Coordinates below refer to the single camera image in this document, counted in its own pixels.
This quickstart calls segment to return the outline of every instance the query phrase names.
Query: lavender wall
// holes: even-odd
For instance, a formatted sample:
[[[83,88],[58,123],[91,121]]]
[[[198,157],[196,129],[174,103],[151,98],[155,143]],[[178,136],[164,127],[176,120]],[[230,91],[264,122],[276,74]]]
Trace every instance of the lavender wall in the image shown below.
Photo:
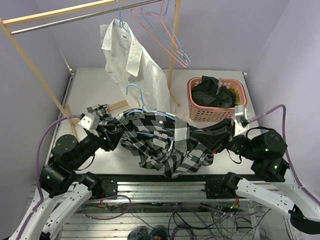
[[[291,0],[251,67],[247,82],[256,113],[280,103],[287,106],[286,137],[290,156],[301,180],[318,195],[319,13],[318,0]],[[279,110],[260,123],[280,131],[281,114]]]
[[[0,17],[10,19],[39,12],[34,0],[0,0]],[[48,30],[18,36],[61,100],[69,70]],[[17,228],[26,194],[34,182],[37,143],[58,109],[15,48],[0,31],[0,239]],[[48,151],[50,137],[42,152]]]
[[[41,11],[50,11],[92,0],[35,0]],[[130,0],[122,5],[143,2]],[[179,39],[191,58],[191,69],[249,71],[261,48],[286,8],[289,0],[183,0]],[[173,19],[174,0],[170,0],[169,19]],[[160,3],[145,7],[158,10]],[[86,13],[113,9],[112,5]],[[100,24],[119,18],[118,12],[66,23],[50,28],[63,55],[72,68],[104,67]],[[169,67],[169,55],[145,32],[130,10],[122,11],[137,39],[162,68]],[[159,21],[157,30],[163,30]]]

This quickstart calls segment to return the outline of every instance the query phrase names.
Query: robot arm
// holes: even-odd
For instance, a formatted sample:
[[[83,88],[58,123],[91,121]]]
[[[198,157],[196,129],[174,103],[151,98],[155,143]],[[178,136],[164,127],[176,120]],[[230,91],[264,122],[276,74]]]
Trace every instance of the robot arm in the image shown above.
[[[239,124],[247,125],[245,120]],[[255,185],[235,173],[229,172],[223,180],[222,187],[247,199],[279,212],[290,219],[291,224],[307,234],[320,234],[320,206],[315,199],[320,199],[309,190],[311,196],[298,185],[289,164],[283,159],[287,144],[274,129],[261,127],[267,132],[253,139],[246,135],[237,135],[237,121],[225,119],[216,125],[205,128],[204,132],[193,135],[207,147],[211,153],[220,153],[224,149],[236,155],[252,160],[251,169],[255,175],[274,185],[285,195],[279,195]]]
[[[82,121],[86,124],[87,136],[78,142],[73,135],[67,134],[56,141],[51,150],[52,157],[40,175],[44,198],[41,200],[36,191],[31,206],[9,240],[52,240],[84,202],[102,195],[102,180],[99,177],[87,172],[78,179],[75,171],[99,148],[114,150],[123,133],[115,125],[100,129],[97,126],[99,119],[90,114],[83,117]],[[74,182],[77,184],[70,196],[54,210]]]
[[[264,128],[268,131],[253,139],[249,139],[248,134],[239,135],[239,124],[248,128],[248,123],[241,115],[238,117],[238,121],[225,119],[203,128],[203,131],[191,133],[190,137],[206,146],[210,153],[218,154],[228,149],[252,160],[251,169],[254,173],[276,186],[286,196],[264,189],[232,172],[225,175],[222,188],[234,196],[254,200],[290,218],[291,224],[304,233],[320,234],[320,206],[299,187],[289,164],[282,158],[287,144],[281,135],[270,128]],[[51,151],[53,156],[40,176],[44,200],[40,202],[39,193],[36,192],[27,214],[10,240],[53,239],[66,220],[85,201],[92,196],[99,197],[102,193],[101,179],[87,172],[78,181],[69,198],[52,212],[70,185],[77,181],[75,170],[97,149],[114,150],[122,136],[122,131],[114,125],[99,129],[95,125],[94,116],[87,117],[83,122],[86,124],[83,127],[91,132],[87,132],[87,137],[80,143],[72,135],[64,135],[56,141]]]

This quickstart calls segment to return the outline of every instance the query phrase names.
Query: white table surface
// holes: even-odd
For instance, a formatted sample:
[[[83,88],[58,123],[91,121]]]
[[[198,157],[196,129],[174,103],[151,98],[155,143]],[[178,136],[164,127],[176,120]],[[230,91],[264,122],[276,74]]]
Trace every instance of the white table surface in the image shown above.
[[[215,70],[174,70],[172,78],[172,89],[176,93],[180,100],[180,107],[175,108],[176,114],[182,114],[189,119],[188,112],[188,98],[187,98],[187,82],[194,77],[201,77],[202,75],[236,79],[240,81],[246,91],[248,99],[247,109],[249,117],[255,116],[251,98],[249,96],[248,88],[241,71],[215,71]],[[121,94],[119,87],[105,72],[104,68],[79,68],[76,72],[72,89],[70,91],[67,103],[70,106],[72,114],[87,113],[87,107],[91,107],[97,104],[114,104],[124,100],[124,96]],[[127,109],[129,106],[120,108],[112,112],[112,115],[119,114]],[[202,128],[214,123],[196,122],[196,127]],[[257,127],[258,123],[254,122],[250,125],[251,128]],[[76,127],[76,131],[80,140],[82,140],[86,133],[80,127]],[[259,130],[254,130],[249,133],[249,137],[260,134]],[[60,128],[57,131],[57,137],[64,134],[72,134],[70,124],[68,121],[63,121]],[[239,158],[231,152],[231,157],[238,161]],[[91,159],[87,160],[81,168],[84,168],[90,163]],[[115,151],[105,152],[99,149],[95,154],[95,160],[93,164],[87,168],[84,172],[92,172],[94,174],[130,174],[130,175],[159,175],[155,169],[145,169],[139,167],[139,157],[134,157],[129,150],[118,145]],[[217,174],[223,175],[228,172],[236,174],[254,174],[250,169],[252,161],[242,158],[242,164],[233,163],[226,150],[216,154],[214,156],[213,164],[211,166],[202,166],[197,173],[184,173],[184,174]]]

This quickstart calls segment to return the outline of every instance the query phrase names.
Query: checkered shirt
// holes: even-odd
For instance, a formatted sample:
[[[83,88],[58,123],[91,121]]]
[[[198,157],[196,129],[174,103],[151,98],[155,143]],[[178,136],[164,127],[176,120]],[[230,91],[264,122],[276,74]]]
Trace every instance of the checkered shirt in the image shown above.
[[[154,112],[132,112],[139,109],[130,109],[112,118],[107,104],[87,110],[100,118],[100,125],[115,124],[123,129],[120,144],[140,157],[142,168],[156,169],[168,178],[176,178],[184,172],[196,173],[201,166],[213,163],[214,155],[208,154],[207,148],[190,136],[190,132],[202,130],[189,126],[178,117],[172,120]],[[154,144],[153,136],[137,133],[153,134],[155,131],[173,138],[168,138],[165,147],[161,147]]]

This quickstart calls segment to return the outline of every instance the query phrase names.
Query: clothes hanger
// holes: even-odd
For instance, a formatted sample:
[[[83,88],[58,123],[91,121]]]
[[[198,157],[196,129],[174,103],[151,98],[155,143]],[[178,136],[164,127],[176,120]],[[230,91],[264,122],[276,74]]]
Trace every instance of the clothes hanger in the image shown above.
[[[150,111],[150,110],[149,110],[149,107],[148,107],[148,106],[146,105],[146,103],[145,103],[144,97],[143,97],[143,95],[142,95],[142,90],[141,90],[141,88],[140,88],[137,84],[135,84],[135,83],[129,83],[129,84],[126,86],[126,94],[127,94],[127,95],[128,95],[128,88],[129,88],[130,86],[134,86],[134,87],[136,87],[136,88],[139,90],[139,92],[140,92],[140,100],[141,100],[141,102],[142,102],[142,110],[133,110],[133,111],[129,112],[128,115],[130,115],[130,114],[132,114],[132,113],[144,113],[144,112],[146,112],[146,110],[147,110],[147,111],[150,112],[150,113],[156,113],[156,114],[159,114],[159,115],[163,115],[163,116],[165,116],[165,117],[167,117],[167,118],[170,118],[170,119],[172,119],[172,120],[174,120],[174,121],[176,120],[173,116],[170,116],[170,115],[165,114],[165,113],[163,113],[163,112]],[[136,133],[137,133],[137,134],[141,134],[141,135],[146,135],[146,136],[149,136],[149,137],[153,137],[153,136],[154,136],[154,134],[152,134],[152,133],[146,133],[146,132],[141,132],[141,131],[137,131]]]
[[[160,44],[161,47],[163,47],[183,67],[187,68],[191,64],[191,61],[190,61],[188,55],[186,54],[186,52],[182,50],[180,41],[178,40],[178,38],[177,38],[177,36],[176,36],[176,34],[170,24],[170,21],[168,20],[168,17],[167,17],[169,2],[170,2],[170,0],[168,0],[167,5],[164,6],[165,0],[162,1],[159,13],[149,11],[144,7],[142,7],[140,11],[135,8],[132,8],[131,13],[132,13],[133,17],[140,23],[140,25],[153,37],[153,39],[155,39]],[[148,23],[148,25],[152,28],[152,30],[156,33],[156,35],[161,39],[161,41],[163,43],[152,33],[152,31],[150,31],[146,26],[144,26],[144,24],[139,20],[139,18],[134,14],[134,12],[138,13],[139,15],[142,15],[144,20]],[[175,45],[177,53],[176,53],[176,51],[174,51],[172,49],[171,44],[167,43],[164,40],[164,38],[161,36],[161,34],[159,34],[158,31],[152,26],[152,24],[148,21],[146,16],[159,18],[161,20],[162,25],[164,26],[167,34],[170,36],[170,38],[172,40],[172,43]],[[168,30],[168,27],[166,26],[167,24],[165,23],[164,18],[165,18],[165,21],[167,22],[171,32]]]
[[[131,36],[131,33],[127,29],[125,29],[124,22],[122,21],[120,2],[119,2],[119,0],[116,0],[116,2],[118,3],[118,6],[119,6],[119,25],[116,24],[115,22],[113,24],[120,27],[120,28],[123,28]]]
[[[139,92],[140,92],[140,100],[141,100],[141,102],[142,102],[142,110],[133,110],[133,111],[131,111],[131,112],[129,112],[128,114],[130,115],[130,114],[132,114],[132,113],[143,113],[143,112],[150,112],[150,113],[156,113],[156,114],[159,114],[159,115],[163,115],[163,116],[165,116],[165,117],[167,117],[167,118],[169,118],[169,119],[172,119],[172,120],[176,120],[175,119],[175,117],[174,116],[170,116],[170,115],[168,115],[168,114],[166,114],[166,113],[164,113],[164,112],[160,112],[160,111],[150,111],[150,109],[149,109],[149,107],[146,105],[146,103],[145,103],[145,100],[144,100],[144,97],[143,97],[143,95],[142,95],[142,90],[141,90],[141,88],[137,85],[137,84],[135,84],[135,83],[129,83],[127,86],[126,86],[126,94],[128,95],[128,88],[130,87],[130,86],[134,86],[134,87],[136,87],[138,90],[139,90]]]

